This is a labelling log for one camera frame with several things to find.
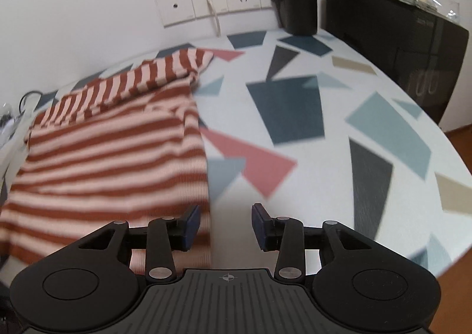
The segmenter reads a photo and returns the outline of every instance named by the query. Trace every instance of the striped shirt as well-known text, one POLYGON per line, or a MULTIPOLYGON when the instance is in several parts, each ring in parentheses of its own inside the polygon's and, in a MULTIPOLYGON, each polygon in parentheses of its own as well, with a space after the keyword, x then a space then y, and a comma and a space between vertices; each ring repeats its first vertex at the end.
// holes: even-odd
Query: striped shirt
MULTIPOLYGON (((114 220, 147 226, 202 207, 201 227, 176 267, 209 266, 204 144, 191 86, 213 57, 181 49, 95 79, 39 114, 29 153, 0 215, 0 251, 33 263, 114 220)), ((142 273, 143 250, 131 268, 142 273)))

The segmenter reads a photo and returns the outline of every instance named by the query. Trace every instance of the white cable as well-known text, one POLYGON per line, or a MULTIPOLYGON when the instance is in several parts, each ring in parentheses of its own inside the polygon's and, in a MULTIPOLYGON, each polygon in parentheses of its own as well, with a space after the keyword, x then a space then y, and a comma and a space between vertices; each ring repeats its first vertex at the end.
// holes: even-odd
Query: white cable
POLYGON ((221 37, 221 28, 219 26, 219 18, 218 18, 218 14, 216 13, 215 7, 213 5, 213 1, 212 0, 207 0, 207 3, 208 3, 208 6, 209 6, 210 10, 213 12, 213 16, 215 16, 216 27, 218 28, 217 36, 221 37))

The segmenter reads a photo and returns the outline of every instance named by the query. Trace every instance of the brown floor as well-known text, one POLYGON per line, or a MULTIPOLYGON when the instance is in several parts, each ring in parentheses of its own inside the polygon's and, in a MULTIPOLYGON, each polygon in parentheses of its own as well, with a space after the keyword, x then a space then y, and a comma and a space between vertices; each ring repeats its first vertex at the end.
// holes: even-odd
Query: brown floor
MULTIPOLYGON (((447 136, 472 173, 472 125, 447 136)), ((430 329, 435 334, 472 334, 472 249, 439 282, 441 304, 430 329)))

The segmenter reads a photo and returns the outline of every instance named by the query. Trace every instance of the table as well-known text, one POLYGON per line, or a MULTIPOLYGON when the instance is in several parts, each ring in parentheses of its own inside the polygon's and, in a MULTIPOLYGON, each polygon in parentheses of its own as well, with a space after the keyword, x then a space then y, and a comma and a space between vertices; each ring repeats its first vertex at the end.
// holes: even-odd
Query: table
MULTIPOLYGON (((323 30, 250 32, 148 53, 35 99, 35 113, 97 76, 191 46, 215 55, 194 93, 213 267, 275 267, 277 253, 260 251, 252 232, 256 202, 305 226, 337 220, 436 276, 470 247, 472 176, 458 153, 402 89, 323 30)), ((307 272, 317 272, 318 252, 306 258, 307 272)))

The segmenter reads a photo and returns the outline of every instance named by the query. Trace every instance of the pink geometric shape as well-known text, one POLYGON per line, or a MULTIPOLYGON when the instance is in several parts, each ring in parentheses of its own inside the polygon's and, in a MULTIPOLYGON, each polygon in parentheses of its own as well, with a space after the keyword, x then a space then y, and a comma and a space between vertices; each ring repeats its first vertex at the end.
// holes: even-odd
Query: pink geometric shape
POLYGON ((223 133, 203 127, 200 128, 200 132, 225 157, 246 158, 246 167, 242 175, 266 198, 271 196, 279 184, 282 183, 282 180, 296 166, 296 161, 291 158, 259 148, 223 133))
POLYGON ((245 52, 237 52, 236 50, 222 50, 222 49, 202 49, 202 50, 208 50, 209 52, 212 52, 216 57, 220 57, 221 59, 227 62, 230 62, 234 60, 236 57, 239 57, 241 54, 245 53, 245 52))

